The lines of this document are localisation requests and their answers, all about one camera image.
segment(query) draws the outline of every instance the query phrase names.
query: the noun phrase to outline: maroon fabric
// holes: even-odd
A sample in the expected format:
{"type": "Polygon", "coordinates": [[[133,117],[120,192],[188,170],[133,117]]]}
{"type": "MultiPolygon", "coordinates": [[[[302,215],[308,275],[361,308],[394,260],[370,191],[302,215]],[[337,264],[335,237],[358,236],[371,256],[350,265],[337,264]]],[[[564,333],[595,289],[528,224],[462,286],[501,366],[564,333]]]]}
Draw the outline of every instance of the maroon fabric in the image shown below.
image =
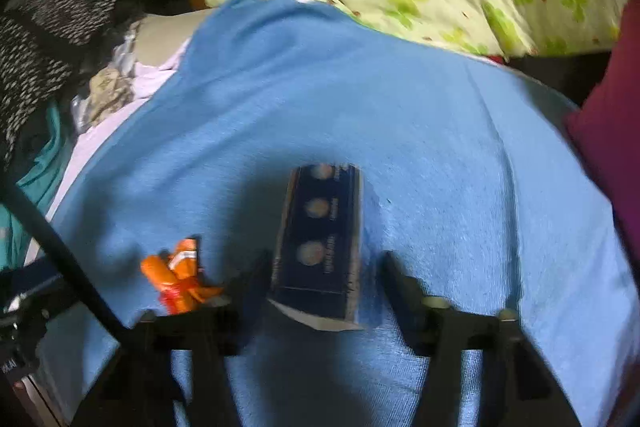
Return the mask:
{"type": "Polygon", "coordinates": [[[626,4],[605,77],[566,126],[640,264],[640,0],[626,4]]]}

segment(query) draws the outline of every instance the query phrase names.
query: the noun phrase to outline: blue box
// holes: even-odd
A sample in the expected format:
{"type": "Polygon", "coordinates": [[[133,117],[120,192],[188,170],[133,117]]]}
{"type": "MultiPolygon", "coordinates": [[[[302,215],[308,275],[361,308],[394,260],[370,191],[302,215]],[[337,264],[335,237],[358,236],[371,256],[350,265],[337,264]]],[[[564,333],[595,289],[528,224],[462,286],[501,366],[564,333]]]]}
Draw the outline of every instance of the blue box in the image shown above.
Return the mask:
{"type": "Polygon", "coordinates": [[[378,198],[353,165],[292,172],[273,261],[271,301],[319,330],[380,323],[378,198]]]}

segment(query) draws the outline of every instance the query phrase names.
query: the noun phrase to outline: teal cloth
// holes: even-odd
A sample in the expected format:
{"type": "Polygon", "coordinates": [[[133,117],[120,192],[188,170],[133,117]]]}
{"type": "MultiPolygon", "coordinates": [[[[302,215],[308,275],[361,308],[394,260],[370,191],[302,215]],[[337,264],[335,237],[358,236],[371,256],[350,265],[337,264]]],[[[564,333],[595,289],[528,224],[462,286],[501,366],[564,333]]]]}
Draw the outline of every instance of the teal cloth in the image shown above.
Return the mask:
{"type": "MultiPolygon", "coordinates": [[[[73,149],[55,102],[47,107],[47,125],[50,139],[36,156],[34,166],[18,181],[17,185],[46,214],[62,181],[66,165],[73,149]]],[[[24,257],[31,236],[20,222],[0,206],[0,269],[17,268],[24,264],[24,257]]]]}

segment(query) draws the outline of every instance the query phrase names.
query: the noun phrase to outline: blue cloth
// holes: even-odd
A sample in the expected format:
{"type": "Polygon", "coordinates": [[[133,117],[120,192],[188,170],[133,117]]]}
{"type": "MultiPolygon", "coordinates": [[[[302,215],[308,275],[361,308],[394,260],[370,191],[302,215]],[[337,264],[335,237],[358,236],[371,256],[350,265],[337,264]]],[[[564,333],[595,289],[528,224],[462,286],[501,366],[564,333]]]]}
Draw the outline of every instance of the blue cloth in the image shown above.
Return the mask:
{"type": "MultiPolygon", "coordinates": [[[[56,195],[72,150],[54,100],[49,102],[46,117],[51,138],[36,156],[31,170],[17,182],[43,214],[47,213],[56,195]]],[[[0,270],[22,266],[30,240],[31,236],[22,228],[20,221],[0,205],[0,270]]]]}
{"type": "MultiPolygon", "coordinates": [[[[204,269],[221,282],[273,248],[292,168],[352,162],[380,197],[386,248],[463,310],[518,309],[594,427],[637,356],[640,307],[610,203],[561,130],[571,108],[504,68],[325,4],[229,0],[98,150],[54,225],[131,325],[161,310],[144,256],[202,234],[204,269]]],[[[113,347],[84,309],[50,325],[43,366],[67,417],[113,347]]],[[[426,361],[403,346],[389,309],[375,330],[321,333],[268,305],[227,367],[247,427],[401,426],[426,361]]],[[[476,419],[478,372],[469,353],[462,425],[476,419]]]]}

